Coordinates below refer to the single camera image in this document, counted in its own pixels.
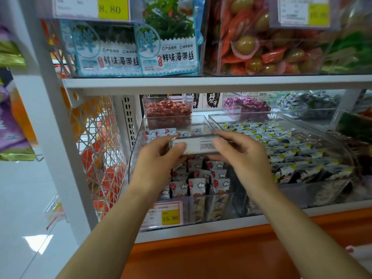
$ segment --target right hand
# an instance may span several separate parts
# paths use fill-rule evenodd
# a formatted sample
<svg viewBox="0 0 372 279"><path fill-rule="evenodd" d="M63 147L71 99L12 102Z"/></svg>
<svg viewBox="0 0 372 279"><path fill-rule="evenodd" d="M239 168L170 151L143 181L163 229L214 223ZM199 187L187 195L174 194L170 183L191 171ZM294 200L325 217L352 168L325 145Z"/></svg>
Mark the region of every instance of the right hand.
<svg viewBox="0 0 372 279"><path fill-rule="evenodd" d="M260 193L278 190L265 147L260 142L242 133L230 131L214 133L224 139L213 140L213 145L220 155L209 155L209 158L230 163L250 198L254 200ZM225 139L235 142L237 148L231 146Z"/></svg>

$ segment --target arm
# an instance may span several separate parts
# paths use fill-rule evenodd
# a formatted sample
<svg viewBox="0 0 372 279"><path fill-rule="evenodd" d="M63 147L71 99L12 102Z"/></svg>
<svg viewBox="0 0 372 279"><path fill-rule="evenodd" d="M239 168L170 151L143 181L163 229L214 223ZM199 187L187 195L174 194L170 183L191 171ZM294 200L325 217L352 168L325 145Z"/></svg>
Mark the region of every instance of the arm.
<svg viewBox="0 0 372 279"><path fill-rule="evenodd" d="M217 133L235 141L238 149L219 138L214 145L222 156L211 158L225 159L234 167L247 194L263 211L305 279L372 278L367 270L278 189L265 148L260 142L240 133Z"/></svg>
<svg viewBox="0 0 372 279"><path fill-rule="evenodd" d="M180 158L184 143L162 155L172 138L155 139L141 150L124 195L70 258L57 279L121 277L148 210L164 189L172 167L184 161Z"/></svg>

